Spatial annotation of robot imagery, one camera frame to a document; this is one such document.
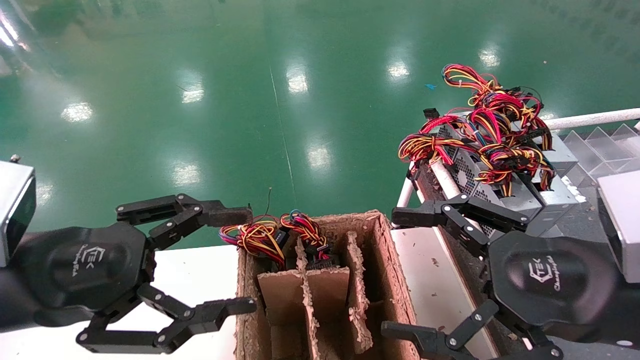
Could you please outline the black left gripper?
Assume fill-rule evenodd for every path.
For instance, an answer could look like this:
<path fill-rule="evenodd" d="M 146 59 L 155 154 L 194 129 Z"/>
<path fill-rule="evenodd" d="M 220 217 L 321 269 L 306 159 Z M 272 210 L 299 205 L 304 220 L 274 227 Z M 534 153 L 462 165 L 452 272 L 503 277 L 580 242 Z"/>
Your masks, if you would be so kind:
<path fill-rule="evenodd" d="M 16 326 L 64 327 L 90 320 L 76 337 L 90 353 L 172 354 L 196 335 L 218 332 L 228 317 L 258 309 L 252 297 L 190 307 L 149 284 L 156 266 L 152 249 L 170 248 L 203 227 L 251 223 L 251 207 L 175 194 L 118 205 L 116 218 L 109 227 L 67 227 L 23 237 L 14 253 Z M 133 227 L 149 223 L 160 224 L 147 237 Z M 107 329 L 142 303 L 171 323 L 159 332 Z"/>

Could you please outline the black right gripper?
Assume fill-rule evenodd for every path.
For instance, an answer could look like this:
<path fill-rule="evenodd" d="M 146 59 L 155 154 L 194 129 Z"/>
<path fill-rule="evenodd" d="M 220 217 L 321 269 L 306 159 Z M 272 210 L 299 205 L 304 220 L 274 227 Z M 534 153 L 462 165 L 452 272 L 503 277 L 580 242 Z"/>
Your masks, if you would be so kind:
<path fill-rule="evenodd" d="M 531 349 L 501 356 L 501 360 L 562 360 L 563 351 L 540 327 L 594 325 L 621 280 L 605 243 L 524 234 L 528 216 L 467 194 L 425 200 L 417 208 L 394 207 L 391 222 L 400 227 L 443 227 L 471 255 L 489 262 L 498 302 L 486 300 L 450 334 L 427 326 L 382 322 L 384 337 L 411 342 L 424 360 L 474 360 L 467 343 L 492 319 L 502 319 L 506 308 L 533 326 L 524 330 Z M 505 235 L 490 243 L 482 226 Z"/>

